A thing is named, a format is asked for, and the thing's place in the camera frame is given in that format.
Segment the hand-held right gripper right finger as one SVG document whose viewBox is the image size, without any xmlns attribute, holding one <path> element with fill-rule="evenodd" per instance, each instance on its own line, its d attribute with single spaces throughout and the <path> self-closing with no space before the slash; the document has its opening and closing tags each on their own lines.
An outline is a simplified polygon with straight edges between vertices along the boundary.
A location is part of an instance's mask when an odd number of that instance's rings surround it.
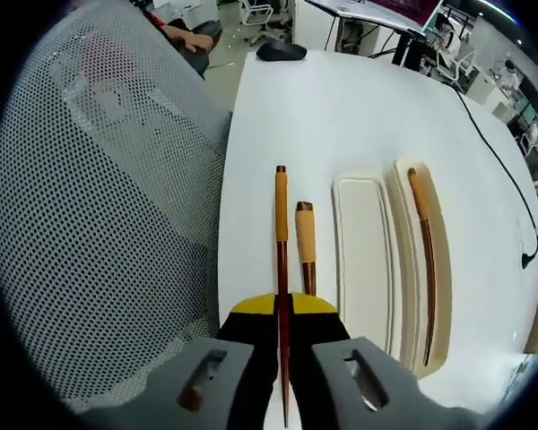
<svg viewBox="0 0 538 430">
<path fill-rule="evenodd" d="M 370 340 L 352 338 L 334 306 L 291 294 L 290 381 L 304 429 L 480 429 L 482 418 L 421 392 L 417 377 Z"/>
</svg>

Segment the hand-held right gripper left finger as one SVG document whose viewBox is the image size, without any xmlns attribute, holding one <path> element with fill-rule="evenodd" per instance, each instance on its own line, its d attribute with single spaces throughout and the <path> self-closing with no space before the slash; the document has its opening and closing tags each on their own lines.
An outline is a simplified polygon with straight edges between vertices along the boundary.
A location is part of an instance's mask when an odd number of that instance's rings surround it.
<svg viewBox="0 0 538 430">
<path fill-rule="evenodd" d="M 121 406 L 82 415 L 87 429 L 261 429 L 278 373 L 277 297 L 234 305 L 218 335 L 150 371 Z"/>
</svg>

